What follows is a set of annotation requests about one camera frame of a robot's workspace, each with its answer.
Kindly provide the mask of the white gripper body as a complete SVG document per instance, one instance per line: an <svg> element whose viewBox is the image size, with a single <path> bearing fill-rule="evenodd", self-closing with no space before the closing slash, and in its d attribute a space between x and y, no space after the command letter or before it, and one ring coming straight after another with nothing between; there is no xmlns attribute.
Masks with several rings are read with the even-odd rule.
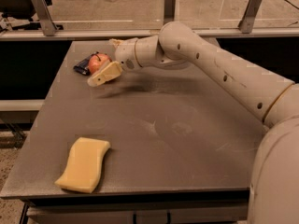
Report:
<svg viewBox="0 0 299 224"><path fill-rule="evenodd" d="M123 40L116 47L115 58L125 71L136 71L139 69L135 56L136 41L136 38Z"/></svg>

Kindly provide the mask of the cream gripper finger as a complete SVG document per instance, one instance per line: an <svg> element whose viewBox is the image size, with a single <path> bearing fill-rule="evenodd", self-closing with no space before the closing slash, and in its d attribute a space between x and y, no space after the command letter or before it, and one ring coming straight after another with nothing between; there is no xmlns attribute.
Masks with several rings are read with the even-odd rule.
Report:
<svg viewBox="0 0 299 224"><path fill-rule="evenodd" d="M123 40L112 38L109 40L109 43L116 49L118 46L120 46L123 43Z"/></svg>
<svg viewBox="0 0 299 224"><path fill-rule="evenodd" d="M91 87L97 87L119 77L121 73L122 68L119 62L106 62L88 78L87 83Z"/></svg>

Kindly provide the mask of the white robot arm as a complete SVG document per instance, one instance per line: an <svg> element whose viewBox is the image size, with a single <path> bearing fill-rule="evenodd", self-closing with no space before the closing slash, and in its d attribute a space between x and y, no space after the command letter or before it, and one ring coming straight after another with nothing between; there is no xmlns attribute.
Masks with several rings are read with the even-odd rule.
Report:
<svg viewBox="0 0 299 224"><path fill-rule="evenodd" d="M178 21L159 34L115 41L114 63L92 72L100 86L122 70L199 67L268 128L258 147L249 188L248 224L299 223L299 86L213 45Z"/></svg>

